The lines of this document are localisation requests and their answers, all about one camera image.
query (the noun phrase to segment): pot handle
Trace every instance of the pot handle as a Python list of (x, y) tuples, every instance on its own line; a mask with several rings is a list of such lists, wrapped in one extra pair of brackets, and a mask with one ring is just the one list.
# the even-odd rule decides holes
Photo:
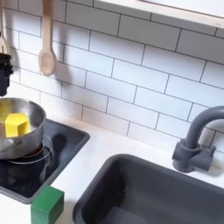
[(9, 147), (0, 150), (0, 152), (8, 151), (8, 150), (10, 150), (11, 148), (13, 148), (13, 147), (15, 147), (15, 146), (17, 146), (17, 145), (19, 145), (19, 144), (21, 144), (21, 143), (22, 143), (22, 140), (20, 139), (20, 140), (16, 141), (15, 143), (13, 143), (12, 145), (10, 145)]

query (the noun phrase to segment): green toy block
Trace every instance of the green toy block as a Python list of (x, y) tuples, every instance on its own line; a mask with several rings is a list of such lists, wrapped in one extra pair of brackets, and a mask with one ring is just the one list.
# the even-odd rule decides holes
[(64, 193), (49, 185), (31, 204), (31, 224), (53, 224), (64, 210)]

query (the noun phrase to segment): sink basin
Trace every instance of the sink basin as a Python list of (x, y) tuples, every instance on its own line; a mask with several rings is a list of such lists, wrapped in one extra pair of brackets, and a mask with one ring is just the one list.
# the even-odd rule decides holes
[(73, 210), (75, 224), (223, 224), (224, 190), (130, 155), (111, 157)]

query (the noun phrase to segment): red burner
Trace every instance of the red burner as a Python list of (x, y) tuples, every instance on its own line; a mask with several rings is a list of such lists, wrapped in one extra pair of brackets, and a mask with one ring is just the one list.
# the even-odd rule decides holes
[(36, 150), (32, 151), (30, 154), (28, 154), (27, 156), (34, 156), (36, 154), (38, 154), (43, 148), (43, 144), (41, 144)]

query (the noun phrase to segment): tiled backsplash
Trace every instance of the tiled backsplash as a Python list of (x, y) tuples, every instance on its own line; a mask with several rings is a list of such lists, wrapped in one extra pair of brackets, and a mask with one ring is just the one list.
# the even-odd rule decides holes
[[(55, 75), (39, 70), (42, 0), (5, 0), (8, 96), (173, 151), (193, 118), (224, 105), (224, 31), (93, 0), (55, 0)], [(224, 164), (224, 122), (204, 129)]]

